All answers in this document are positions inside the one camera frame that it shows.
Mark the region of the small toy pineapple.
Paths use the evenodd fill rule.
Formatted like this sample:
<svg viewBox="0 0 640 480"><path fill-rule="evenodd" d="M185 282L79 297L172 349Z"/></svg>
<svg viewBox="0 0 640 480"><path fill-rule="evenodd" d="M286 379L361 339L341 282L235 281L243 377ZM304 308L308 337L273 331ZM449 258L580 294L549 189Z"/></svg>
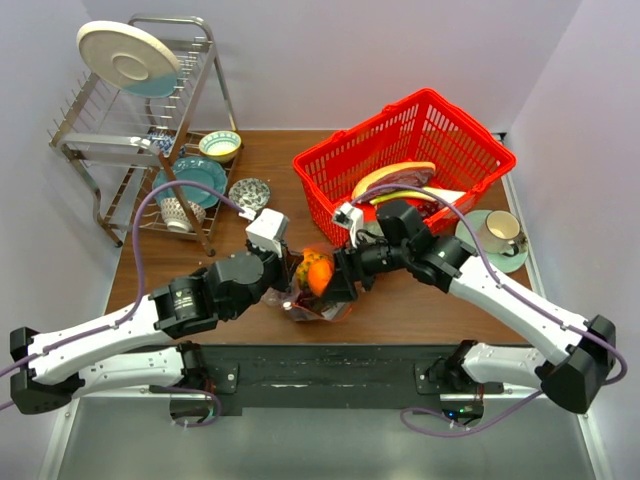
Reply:
<svg viewBox="0 0 640 480"><path fill-rule="evenodd" d="M308 274L311 266L319 260L328 260L329 256L313 248L304 248L302 251L303 259L296 268L295 278L297 285L304 289L308 287Z"/></svg>

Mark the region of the clear zip top bag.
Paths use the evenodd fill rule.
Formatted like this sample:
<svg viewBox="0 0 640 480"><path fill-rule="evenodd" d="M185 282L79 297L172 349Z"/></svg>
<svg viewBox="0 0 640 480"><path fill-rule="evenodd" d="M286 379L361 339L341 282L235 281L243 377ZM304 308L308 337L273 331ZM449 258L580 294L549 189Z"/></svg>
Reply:
<svg viewBox="0 0 640 480"><path fill-rule="evenodd" d="M334 273L331 249L316 244L294 254L293 276L284 292L269 289L261 301L284 311L296 322L340 322L352 310L350 302L323 300L321 294Z"/></svg>

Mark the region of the purple grape bunch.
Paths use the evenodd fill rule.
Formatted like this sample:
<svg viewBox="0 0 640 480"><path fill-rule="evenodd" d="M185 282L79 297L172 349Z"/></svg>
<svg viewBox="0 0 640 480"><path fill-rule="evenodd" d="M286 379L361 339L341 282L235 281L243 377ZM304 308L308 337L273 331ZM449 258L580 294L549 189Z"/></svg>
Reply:
<svg viewBox="0 0 640 480"><path fill-rule="evenodd" d="M439 211L439 204L436 202L426 202L417 206L417 210L423 219L429 218Z"/></svg>
<svg viewBox="0 0 640 480"><path fill-rule="evenodd" d="M325 320L326 304L315 295L300 294L291 303L289 314L295 321Z"/></svg>

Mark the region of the red plastic shopping basket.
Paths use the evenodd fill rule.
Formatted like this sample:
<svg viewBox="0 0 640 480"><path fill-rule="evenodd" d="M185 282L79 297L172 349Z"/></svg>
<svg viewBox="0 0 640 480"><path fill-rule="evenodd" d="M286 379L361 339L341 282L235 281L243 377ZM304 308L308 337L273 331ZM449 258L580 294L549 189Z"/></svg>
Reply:
<svg viewBox="0 0 640 480"><path fill-rule="evenodd" d="M432 162L432 186L462 192L455 206L471 211L516 165L515 156L478 121L424 88L298 154L292 162L312 221L335 246L349 238L332 221L366 175L391 164Z"/></svg>

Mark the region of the orange fruit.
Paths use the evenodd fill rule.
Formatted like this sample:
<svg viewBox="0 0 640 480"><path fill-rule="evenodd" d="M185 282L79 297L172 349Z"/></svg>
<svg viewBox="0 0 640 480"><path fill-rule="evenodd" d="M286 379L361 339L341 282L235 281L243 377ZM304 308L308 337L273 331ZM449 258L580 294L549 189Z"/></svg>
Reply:
<svg viewBox="0 0 640 480"><path fill-rule="evenodd" d="M330 260L321 258L314 261L307 272L307 284L310 291L317 297L321 297L329 285L334 268Z"/></svg>

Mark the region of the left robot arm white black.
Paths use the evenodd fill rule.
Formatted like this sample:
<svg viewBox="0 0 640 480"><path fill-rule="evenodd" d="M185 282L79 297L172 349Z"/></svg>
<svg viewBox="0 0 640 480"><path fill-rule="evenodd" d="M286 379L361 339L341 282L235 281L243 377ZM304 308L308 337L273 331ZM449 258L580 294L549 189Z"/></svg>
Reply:
<svg viewBox="0 0 640 480"><path fill-rule="evenodd" d="M188 336L237 319L270 289L285 290L302 259L285 244L271 251L248 243L111 314L52 333L16 329L11 403L35 415L89 393L139 385L212 394L201 349Z"/></svg>

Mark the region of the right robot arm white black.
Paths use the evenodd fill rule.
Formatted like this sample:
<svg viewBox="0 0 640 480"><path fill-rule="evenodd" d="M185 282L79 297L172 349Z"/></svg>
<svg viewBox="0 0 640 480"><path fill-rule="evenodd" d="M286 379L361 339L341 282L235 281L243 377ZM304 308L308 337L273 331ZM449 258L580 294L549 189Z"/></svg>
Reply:
<svg viewBox="0 0 640 480"><path fill-rule="evenodd" d="M377 275L405 270L418 282L488 312L529 343L501 347L463 341L454 353L428 367L428 378L459 393L486 383L541 391L559 407L585 413L615 365L616 329L607 318L591 320L560 308L496 270L479 250L454 236L433 234L418 211L402 200L377 213L382 231L370 236L362 211L349 204L333 223L349 233L350 245L333 253L327 301L352 302L370 290Z"/></svg>

